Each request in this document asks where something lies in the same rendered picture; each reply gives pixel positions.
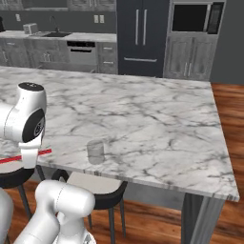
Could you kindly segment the black sink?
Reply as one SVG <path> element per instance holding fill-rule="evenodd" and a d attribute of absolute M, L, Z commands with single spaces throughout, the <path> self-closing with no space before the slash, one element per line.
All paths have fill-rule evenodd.
<path fill-rule="evenodd" d="M 70 35 L 70 32 L 50 32 L 48 34 L 43 35 L 42 37 L 65 37 Z"/>

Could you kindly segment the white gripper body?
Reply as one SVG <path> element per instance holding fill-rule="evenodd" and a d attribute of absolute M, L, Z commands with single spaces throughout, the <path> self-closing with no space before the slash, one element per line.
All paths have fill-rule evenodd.
<path fill-rule="evenodd" d="M 25 169 L 34 169 L 37 163 L 38 152 L 41 147 L 40 142 L 19 143 L 22 163 Z"/>

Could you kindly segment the grey lower cupboard run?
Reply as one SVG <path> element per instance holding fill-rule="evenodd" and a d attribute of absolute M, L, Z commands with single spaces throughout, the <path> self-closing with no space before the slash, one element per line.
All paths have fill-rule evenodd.
<path fill-rule="evenodd" d="M 96 65 L 91 66 L 73 64 L 70 61 L 68 41 L 50 40 L 49 38 L 0 38 L 0 65 L 41 70 L 117 74 L 115 43 L 94 42 Z"/>

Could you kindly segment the dark grey fridge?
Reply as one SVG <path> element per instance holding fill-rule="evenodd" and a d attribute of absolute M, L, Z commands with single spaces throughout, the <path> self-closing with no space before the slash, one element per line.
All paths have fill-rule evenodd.
<path fill-rule="evenodd" d="M 162 77 L 170 0 L 117 0 L 120 75 Z"/>

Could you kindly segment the grey upper cupboard run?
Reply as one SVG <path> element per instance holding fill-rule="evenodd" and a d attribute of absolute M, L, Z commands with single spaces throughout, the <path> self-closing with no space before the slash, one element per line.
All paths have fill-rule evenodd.
<path fill-rule="evenodd" d="M 116 0 L 0 0 L 0 10 L 115 11 Z"/>

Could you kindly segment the steel dishwasher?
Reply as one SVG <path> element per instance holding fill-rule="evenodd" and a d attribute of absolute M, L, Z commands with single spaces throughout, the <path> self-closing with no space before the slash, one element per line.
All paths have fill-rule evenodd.
<path fill-rule="evenodd" d="M 91 41 L 68 41 L 70 61 L 79 65 L 96 65 L 96 47 Z"/>

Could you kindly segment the clear glass cup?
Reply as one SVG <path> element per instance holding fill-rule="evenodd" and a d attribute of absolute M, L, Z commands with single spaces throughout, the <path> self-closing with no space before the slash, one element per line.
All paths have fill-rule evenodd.
<path fill-rule="evenodd" d="M 101 140 L 92 140 L 87 144 L 88 160 L 93 165 L 102 164 L 105 161 L 104 144 Z"/>

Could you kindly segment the black stool with white seat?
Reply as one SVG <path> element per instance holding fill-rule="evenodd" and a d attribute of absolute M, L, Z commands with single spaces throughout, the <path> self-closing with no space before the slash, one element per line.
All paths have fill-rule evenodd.
<path fill-rule="evenodd" d="M 94 208 L 96 210 L 109 211 L 111 244 L 115 244 L 114 207 L 119 205 L 122 233 L 123 235 L 126 235 L 123 195 L 128 185 L 127 181 L 85 173 L 73 172 L 68 174 L 65 170 L 58 169 L 54 172 L 51 179 L 59 180 L 60 178 L 63 178 L 69 184 L 84 188 L 92 192 L 95 196 Z"/>
<path fill-rule="evenodd" d="M 9 164 L 5 166 L 0 164 L 0 188 L 16 188 L 21 196 L 28 219 L 31 219 L 32 213 L 25 193 L 24 183 L 34 174 L 34 169 L 24 169 L 22 166 Z"/>

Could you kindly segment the grey cupboard run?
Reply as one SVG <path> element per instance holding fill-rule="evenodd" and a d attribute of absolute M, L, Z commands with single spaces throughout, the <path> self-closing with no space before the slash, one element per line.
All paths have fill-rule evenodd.
<path fill-rule="evenodd" d="M 116 0 L 0 0 L 0 10 L 115 11 Z"/>
<path fill-rule="evenodd" d="M 41 70 L 117 74 L 115 43 L 94 42 L 96 65 L 91 66 L 73 64 L 70 61 L 68 41 L 50 40 L 49 38 L 0 38 L 0 65 Z"/>

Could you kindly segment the silver toaster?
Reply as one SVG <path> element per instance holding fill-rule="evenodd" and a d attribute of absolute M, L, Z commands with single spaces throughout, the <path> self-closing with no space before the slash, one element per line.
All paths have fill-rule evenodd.
<path fill-rule="evenodd" d="M 25 34 L 33 35 L 38 33 L 38 27 L 36 23 L 28 23 L 23 26 L 23 30 Z"/>

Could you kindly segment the red straw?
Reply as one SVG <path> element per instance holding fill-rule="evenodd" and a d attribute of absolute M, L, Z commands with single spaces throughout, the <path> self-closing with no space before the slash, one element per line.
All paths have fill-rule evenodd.
<path fill-rule="evenodd" d="M 43 155 L 43 154 L 47 154 L 47 153 L 51 153 L 51 149 L 38 151 L 38 155 Z M 0 159 L 0 164 L 9 163 L 11 161 L 21 161 L 21 160 L 22 160 L 22 155 L 20 154 L 20 155 L 14 156 L 14 157 L 2 158 L 2 159 Z"/>

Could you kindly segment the black tap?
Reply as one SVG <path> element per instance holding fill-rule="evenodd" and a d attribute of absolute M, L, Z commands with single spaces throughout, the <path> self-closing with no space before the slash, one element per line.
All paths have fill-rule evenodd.
<path fill-rule="evenodd" d="M 54 30 L 55 30 L 55 32 L 59 32 L 59 28 L 58 28 L 56 19 L 55 19 L 55 17 L 53 15 L 50 17 L 50 22 L 52 22 L 54 24 Z"/>

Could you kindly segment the grey tall cupboard unit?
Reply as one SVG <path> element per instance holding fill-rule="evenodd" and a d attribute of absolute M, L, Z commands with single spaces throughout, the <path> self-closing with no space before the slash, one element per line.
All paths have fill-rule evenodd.
<path fill-rule="evenodd" d="M 214 62 L 215 35 L 170 34 L 167 37 L 164 76 L 208 81 Z"/>

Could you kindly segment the grey island counter base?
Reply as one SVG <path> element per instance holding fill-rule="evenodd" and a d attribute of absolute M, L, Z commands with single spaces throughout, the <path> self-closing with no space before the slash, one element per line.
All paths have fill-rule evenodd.
<path fill-rule="evenodd" d="M 225 201 L 192 193 L 184 196 L 181 244 L 209 244 Z"/>

